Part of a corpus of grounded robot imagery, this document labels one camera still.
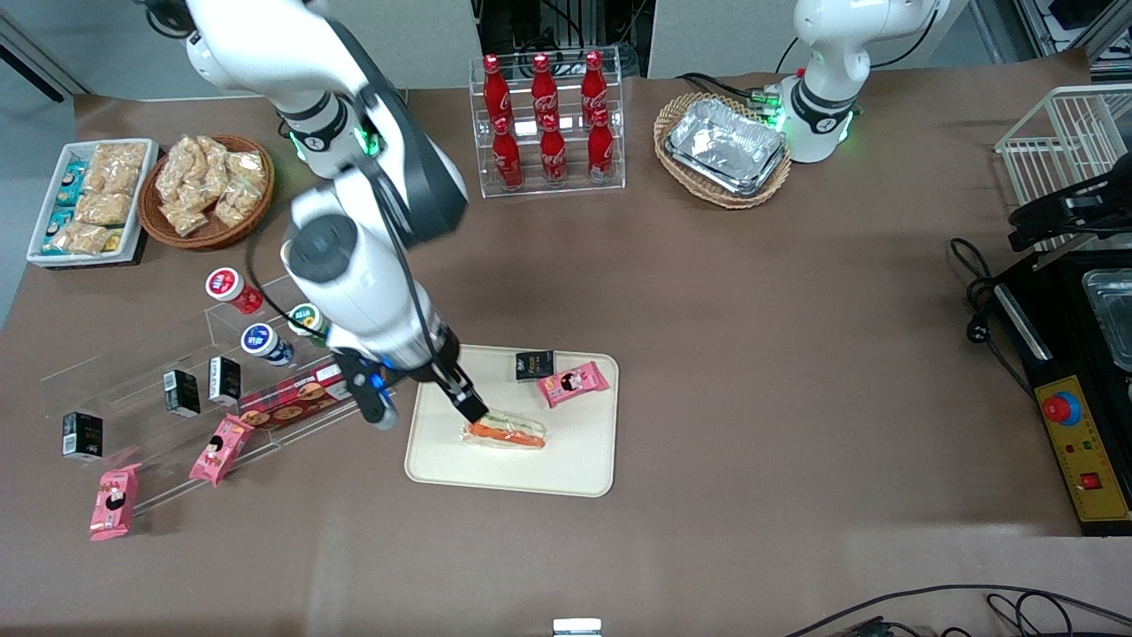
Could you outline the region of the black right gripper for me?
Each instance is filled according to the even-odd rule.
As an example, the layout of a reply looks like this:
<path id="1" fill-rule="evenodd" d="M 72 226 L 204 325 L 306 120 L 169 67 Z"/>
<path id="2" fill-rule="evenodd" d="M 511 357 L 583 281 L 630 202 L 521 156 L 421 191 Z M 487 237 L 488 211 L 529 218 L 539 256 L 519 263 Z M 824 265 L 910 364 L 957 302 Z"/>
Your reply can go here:
<path id="1" fill-rule="evenodd" d="M 369 358 L 355 348 L 336 350 L 336 363 L 350 378 L 363 375 L 365 386 L 396 386 L 405 379 L 436 382 L 465 422 L 480 422 L 489 414 L 490 408 L 486 407 L 484 399 L 478 394 L 472 380 L 455 362 L 458 359 L 460 341 L 452 327 L 437 327 L 430 334 L 430 339 L 435 347 L 434 356 L 422 365 L 398 368 L 387 359 Z"/>

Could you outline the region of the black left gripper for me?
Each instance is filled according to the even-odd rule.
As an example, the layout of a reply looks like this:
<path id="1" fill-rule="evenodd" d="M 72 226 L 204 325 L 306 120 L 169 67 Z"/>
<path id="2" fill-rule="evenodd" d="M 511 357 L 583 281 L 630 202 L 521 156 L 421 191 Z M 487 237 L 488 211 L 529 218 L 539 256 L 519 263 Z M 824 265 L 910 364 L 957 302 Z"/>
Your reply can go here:
<path id="1" fill-rule="evenodd" d="M 1075 231 L 1127 233 L 1131 225 L 1131 177 L 1129 170 L 1112 169 L 1103 177 L 1067 188 L 1060 199 L 1035 199 L 1011 213 L 1014 229 L 1007 242 L 1014 251 L 1041 249 L 1043 243 L 1062 246 Z"/>

